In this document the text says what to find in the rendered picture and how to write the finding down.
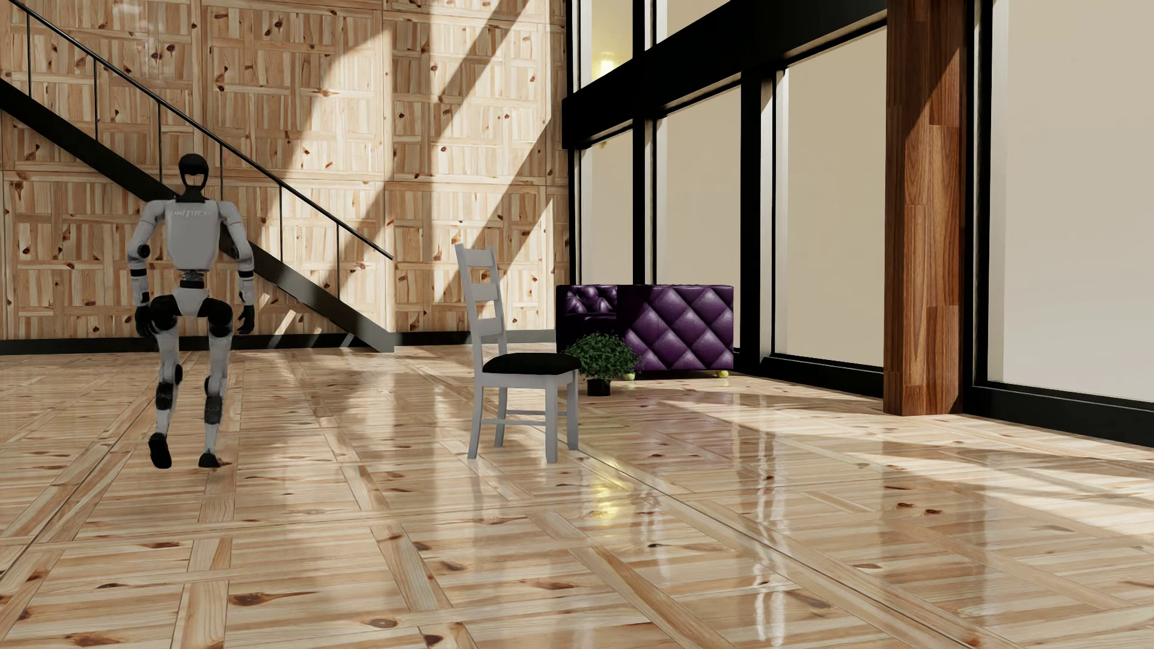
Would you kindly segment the black robot head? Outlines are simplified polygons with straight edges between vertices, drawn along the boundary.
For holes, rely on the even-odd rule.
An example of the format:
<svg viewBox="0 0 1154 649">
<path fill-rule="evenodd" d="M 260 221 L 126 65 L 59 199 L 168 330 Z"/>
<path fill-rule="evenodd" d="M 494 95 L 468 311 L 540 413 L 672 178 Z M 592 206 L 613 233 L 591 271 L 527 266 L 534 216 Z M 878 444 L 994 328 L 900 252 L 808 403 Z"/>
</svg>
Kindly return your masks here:
<svg viewBox="0 0 1154 649">
<path fill-rule="evenodd" d="M 198 154 L 186 154 L 179 159 L 178 169 L 183 192 L 177 196 L 177 201 L 185 203 L 207 202 L 204 195 L 209 178 L 207 161 Z"/>
</svg>

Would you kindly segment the black window frame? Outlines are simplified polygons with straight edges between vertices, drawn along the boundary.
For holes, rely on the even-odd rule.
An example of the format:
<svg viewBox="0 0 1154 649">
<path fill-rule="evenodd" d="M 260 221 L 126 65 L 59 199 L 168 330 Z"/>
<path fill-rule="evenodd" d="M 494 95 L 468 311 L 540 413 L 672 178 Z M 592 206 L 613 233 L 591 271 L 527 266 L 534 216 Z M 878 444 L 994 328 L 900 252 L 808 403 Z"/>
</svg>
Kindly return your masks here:
<svg viewBox="0 0 1154 649">
<path fill-rule="evenodd" d="M 984 165 L 974 166 L 974 152 L 988 154 L 990 143 L 989 59 L 977 62 L 975 52 L 991 53 L 990 12 L 992 0 L 968 0 L 969 37 L 966 69 L 966 144 L 962 167 L 962 352 L 960 400 L 953 411 L 1017 422 L 1102 440 L 1154 448 L 1154 402 L 1111 396 L 1055 391 L 988 378 L 989 252 L 991 234 L 988 199 L 989 176 Z M 655 152 L 644 139 L 655 135 L 655 124 L 676 109 L 740 88 L 740 125 L 745 129 L 740 146 L 739 207 L 740 276 L 754 289 L 752 308 L 760 306 L 760 290 L 769 288 L 759 277 L 763 236 L 775 227 L 762 222 L 760 161 L 765 128 L 762 110 L 775 79 L 788 64 L 825 53 L 879 25 L 887 27 L 887 0 L 728 0 L 705 16 L 649 47 L 643 28 L 634 27 L 634 57 L 604 79 L 575 88 L 562 103 L 562 141 L 576 151 L 608 139 L 620 129 L 636 136 L 631 163 L 634 180 L 645 184 L 634 200 L 634 252 L 645 253 L 649 243 L 655 254 L 655 234 L 645 234 L 650 216 L 647 200 L 655 200 Z M 740 346 L 740 368 L 762 371 L 804 385 L 882 396 L 884 359 L 881 368 L 849 368 L 835 361 L 805 361 L 782 353 L 760 355 L 762 318 L 754 314 L 741 329 L 754 336 Z"/>
</svg>

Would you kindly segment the black staircase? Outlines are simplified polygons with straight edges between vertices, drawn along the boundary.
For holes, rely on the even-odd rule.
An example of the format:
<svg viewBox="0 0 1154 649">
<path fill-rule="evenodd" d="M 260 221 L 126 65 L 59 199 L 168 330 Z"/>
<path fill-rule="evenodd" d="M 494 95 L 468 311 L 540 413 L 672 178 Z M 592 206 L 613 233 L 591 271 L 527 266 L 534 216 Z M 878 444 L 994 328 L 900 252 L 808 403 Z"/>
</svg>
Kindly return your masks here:
<svg viewBox="0 0 1154 649">
<path fill-rule="evenodd" d="M 143 169 L 123 159 L 2 79 L 0 79 L 0 110 L 142 201 L 177 196 L 177 193 L 145 173 Z M 256 243 L 252 243 L 252 253 L 254 253 L 255 275 L 271 282 L 276 288 L 282 288 L 297 303 L 302 303 L 376 351 L 394 351 L 396 337 L 392 331 L 385 331 L 370 318 L 366 318 L 347 303 L 342 303 L 335 294 L 325 291 L 325 288 L 319 288 L 300 273 L 295 273 L 282 260 L 260 248 Z"/>
</svg>

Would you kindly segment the green potted plant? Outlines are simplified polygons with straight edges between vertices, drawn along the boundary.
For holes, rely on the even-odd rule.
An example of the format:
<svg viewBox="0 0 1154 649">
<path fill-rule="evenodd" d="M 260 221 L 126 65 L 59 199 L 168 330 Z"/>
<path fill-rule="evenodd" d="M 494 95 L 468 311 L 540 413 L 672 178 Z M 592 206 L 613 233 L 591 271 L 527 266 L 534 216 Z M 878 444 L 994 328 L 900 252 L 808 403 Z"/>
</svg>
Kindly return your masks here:
<svg viewBox="0 0 1154 649">
<path fill-rule="evenodd" d="M 589 396 L 608 396 L 615 376 L 632 380 L 636 374 L 638 355 L 632 346 L 614 334 L 589 334 L 565 346 L 563 353 L 579 361 L 579 372 L 586 376 Z"/>
</svg>

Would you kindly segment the white black robot leg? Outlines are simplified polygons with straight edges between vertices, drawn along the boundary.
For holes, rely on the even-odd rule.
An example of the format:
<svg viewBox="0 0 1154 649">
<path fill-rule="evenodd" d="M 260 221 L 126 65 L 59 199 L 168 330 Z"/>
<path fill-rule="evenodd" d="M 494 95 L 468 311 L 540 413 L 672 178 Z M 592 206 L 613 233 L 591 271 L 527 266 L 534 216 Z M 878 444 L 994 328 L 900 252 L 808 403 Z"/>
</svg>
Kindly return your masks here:
<svg viewBox="0 0 1154 649">
<path fill-rule="evenodd" d="M 218 468 L 216 445 L 224 411 L 225 391 L 227 387 L 227 367 L 233 336 L 233 311 L 227 303 L 207 298 L 201 303 L 198 318 L 207 318 L 209 324 L 210 370 L 204 390 L 204 450 L 198 458 L 198 467 Z"/>
<path fill-rule="evenodd" d="M 172 465 L 167 445 L 168 422 L 171 422 L 172 409 L 177 403 L 177 387 L 182 376 L 179 365 L 178 331 L 181 309 L 177 297 L 172 294 L 153 298 L 150 303 L 150 309 L 153 326 L 157 329 L 153 340 L 156 340 L 160 353 L 160 370 L 153 394 L 156 427 L 148 445 L 153 467 L 168 469 Z"/>
</svg>

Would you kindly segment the white black left robot leg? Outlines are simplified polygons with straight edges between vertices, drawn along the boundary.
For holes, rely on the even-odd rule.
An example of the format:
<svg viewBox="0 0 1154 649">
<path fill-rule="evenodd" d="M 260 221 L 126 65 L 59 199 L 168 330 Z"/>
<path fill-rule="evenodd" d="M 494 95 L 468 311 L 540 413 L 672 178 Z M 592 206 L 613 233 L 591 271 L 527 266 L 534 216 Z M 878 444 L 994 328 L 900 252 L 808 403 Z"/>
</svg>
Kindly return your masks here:
<svg viewBox="0 0 1154 649">
<path fill-rule="evenodd" d="M 224 411 L 225 391 L 227 387 L 227 367 L 233 336 L 233 311 L 227 303 L 207 298 L 201 303 L 198 318 L 207 318 L 209 324 L 210 370 L 204 390 L 204 450 L 198 458 L 198 467 L 218 468 L 216 445 Z"/>
</svg>

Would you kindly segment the brown wooden pillar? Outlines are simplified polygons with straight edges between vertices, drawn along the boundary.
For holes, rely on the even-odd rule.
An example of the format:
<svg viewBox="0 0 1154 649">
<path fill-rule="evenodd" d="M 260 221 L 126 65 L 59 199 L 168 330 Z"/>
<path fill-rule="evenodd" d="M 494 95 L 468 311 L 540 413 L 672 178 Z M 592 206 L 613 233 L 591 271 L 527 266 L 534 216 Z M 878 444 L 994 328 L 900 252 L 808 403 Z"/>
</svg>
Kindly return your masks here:
<svg viewBox="0 0 1154 649">
<path fill-rule="evenodd" d="M 884 411 L 960 400 L 968 0 L 887 0 Z"/>
</svg>

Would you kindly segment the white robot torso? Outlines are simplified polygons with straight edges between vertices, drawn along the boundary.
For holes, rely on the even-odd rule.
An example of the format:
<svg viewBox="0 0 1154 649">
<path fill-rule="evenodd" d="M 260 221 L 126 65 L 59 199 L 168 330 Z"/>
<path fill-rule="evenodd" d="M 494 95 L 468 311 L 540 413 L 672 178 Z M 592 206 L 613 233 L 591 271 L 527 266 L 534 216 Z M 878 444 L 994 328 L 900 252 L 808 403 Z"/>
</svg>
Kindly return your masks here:
<svg viewBox="0 0 1154 649">
<path fill-rule="evenodd" d="M 222 203 L 168 200 L 162 204 L 168 260 L 181 273 L 209 273 L 218 252 Z M 208 296 L 202 278 L 182 279 L 171 294 L 181 318 L 209 318 L 222 323 L 224 315 L 232 314 L 227 303 Z"/>
</svg>

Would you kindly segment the purple tufted leather sofa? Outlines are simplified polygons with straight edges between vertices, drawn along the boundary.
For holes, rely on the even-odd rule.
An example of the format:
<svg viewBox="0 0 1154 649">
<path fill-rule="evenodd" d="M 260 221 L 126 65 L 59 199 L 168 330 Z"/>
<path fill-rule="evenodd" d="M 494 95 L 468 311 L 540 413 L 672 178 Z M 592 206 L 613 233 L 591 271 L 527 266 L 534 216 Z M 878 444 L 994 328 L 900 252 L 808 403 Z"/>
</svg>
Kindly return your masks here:
<svg viewBox="0 0 1154 649">
<path fill-rule="evenodd" d="M 559 285 L 556 349 L 614 334 L 637 353 L 638 371 L 730 371 L 733 303 L 730 285 Z"/>
</svg>

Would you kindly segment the black stair handrail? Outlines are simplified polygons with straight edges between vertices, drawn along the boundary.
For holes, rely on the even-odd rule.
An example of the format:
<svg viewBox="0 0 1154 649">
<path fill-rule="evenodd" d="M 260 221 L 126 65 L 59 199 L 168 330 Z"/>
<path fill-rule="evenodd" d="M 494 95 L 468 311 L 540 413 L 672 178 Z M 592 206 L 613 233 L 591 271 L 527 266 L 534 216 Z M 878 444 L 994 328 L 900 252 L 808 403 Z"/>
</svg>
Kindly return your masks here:
<svg viewBox="0 0 1154 649">
<path fill-rule="evenodd" d="M 156 163 L 153 163 L 152 167 L 143 169 L 127 158 L 123 159 L 132 162 L 138 169 L 143 169 L 153 179 L 162 181 L 171 188 L 168 180 L 173 178 L 173 174 L 166 174 L 164 171 L 164 142 L 166 136 L 168 134 L 187 135 L 189 130 L 201 134 L 203 139 L 216 144 L 218 152 L 218 162 L 210 166 L 210 176 L 213 182 L 217 184 L 217 189 L 215 194 L 209 194 L 209 199 L 223 200 L 240 196 L 241 186 L 230 182 L 226 177 L 230 170 L 227 165 L 230 159 L 238 161 L 240 169 L 246 170 L 243 179 L 247 186 L 255 186 L 256 178 L 262 176 L 267 179 L 264 181 L 265 187 L 276 187 L 277 197 L 275 199 L 275 204 L 277 207 L 277 215 L 272 226 L 273 233 L 263 236 L 267 243 L 276 243 L 276 249 L 273 253 L 270 253 L 256 243 L 260 248 L 267 251 L 273 258 L 278 258 L 286 266 L 295 270 L 295 273 L 300 273 L 300 275 L 317 284 L 319 288 L 325 288 L 325 291 L 335 294 L 342 303 L 347 303 L 359 312 L 366 313 L 368 306 L 382 306 L 385 303 L 384 273 L 392 260 L 392 255 L 376 243 L 374 236 L 365 236 L 346 221 L 325 210 L 325 208 L 317 204 L 308 195 L 297 191 L 292 184 L 288 184 L 257 162 L 252 161 L 250 156 L 247 156 L 226 140 L 220 139 L 207 126 L 197 124 L 192 117 L 181 112 L 181 110 L 166 102 L 162 96 L 153 94 L 149 88 L 138 83 L 127 72 L 114 68 L 108 60 L 105 60 L 93 50 L 78 42 L 78 39 L 66 33 L 63 29 L 50 23 L 48 18 L 33 10 L 22 0 L 7 0 L 7 2 L 24 16 L 25 58 L 29 62 L 27 70 L 13 74 L 14 80 L 24 82 L 25 88 L 23 90 L 14 85 L 22 94 L 29 95 L 29 97 L 50 109 L 46 102 L 37 98 L 33 89 L 37 81 L 33 76 L 33 64 L 30 61 L 35 36 L 47 31 L 50 33 L 50 45 L 62 40 L 69 47 L 78 50 L 83 54 L 84 68 L 91 76 L 90 94 L 91 105 L 93 106 L 93 110 L 91 110 L 93 112 L 93 125 L 91 125 L 90 129 L 84 129 L 76 124 L 73 124 L 74 126 L 84 130 L 105 147 L 108 147 L 108 140 L 105 140 L 100 134 L 100 128 L 104 126 L 104 121 L 99 115 L 99 110 L 102 109 L 102 85 L 108 85 L 111 89 L 132 87 L 137 95 L 153 103 L 152 125 L 153 130 L 156 130 L 156 135 L 153 136 L 153 143 L 156 143 L 153 159 L 156 159 Z M 1 75 L 0 79 L 8 82 Z"/>
</svg>

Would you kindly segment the grey chair with black seat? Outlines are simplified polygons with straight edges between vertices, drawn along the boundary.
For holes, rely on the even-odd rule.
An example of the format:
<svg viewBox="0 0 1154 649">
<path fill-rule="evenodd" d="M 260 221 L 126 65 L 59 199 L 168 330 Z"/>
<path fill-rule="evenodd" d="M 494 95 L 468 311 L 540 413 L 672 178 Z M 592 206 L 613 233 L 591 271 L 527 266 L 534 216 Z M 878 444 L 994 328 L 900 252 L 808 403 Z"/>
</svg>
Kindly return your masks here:
<svg viewBox="0 0 1154 649">
<path fill-rule="evenodd" d="M 474 397 L 469 458 L 478 456 L 481 425 L 493 424 L 495 447 L 503 443 L 507 424 L 544 425 L 546 460 L 557 461 L 557 388 L 567 388 L 567 443 L 569 450 L 579 447 L 578 370 L 580 363 L 559 352 L 508 352 L 508 338 L 501 292 L 499 263 L 492 248 L 469 248 L 454 245 L 459 267 L 463 296 L 469 313 L 469 331 L 473 346 Z M 545 409 L 518 410 L 517 415 L 542 416 L 535 422 L 512 422 L 507 417 L 508 389 L 542 389 Z"/>
</svg>

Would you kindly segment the white black right robot leg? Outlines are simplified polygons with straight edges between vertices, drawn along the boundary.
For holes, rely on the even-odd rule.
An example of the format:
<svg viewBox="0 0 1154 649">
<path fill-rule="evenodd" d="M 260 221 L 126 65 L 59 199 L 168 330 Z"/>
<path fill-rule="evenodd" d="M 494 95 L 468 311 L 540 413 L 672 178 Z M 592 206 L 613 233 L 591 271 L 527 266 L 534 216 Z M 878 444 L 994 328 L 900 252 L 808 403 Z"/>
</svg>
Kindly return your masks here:
<svg viewBox="0 0 1154 649">
<path fill-rule="evenodd" d="M 177 297 L 172 294 L 153 298 L 150 303 L 150 309 L 153 326 L 157 329 L 153 340 L 156 340 L 160 353 L 160 370 L 153 394 L 156 427 L 148 445 L 153 467 L 168 469 L 172 465 L 167 445 L 168 422 L 171 422 L 172 409 L 177 403 L 177 387 L 182 376 L 179 365 L 178 331 L 181 309 Z"/>
</svg>

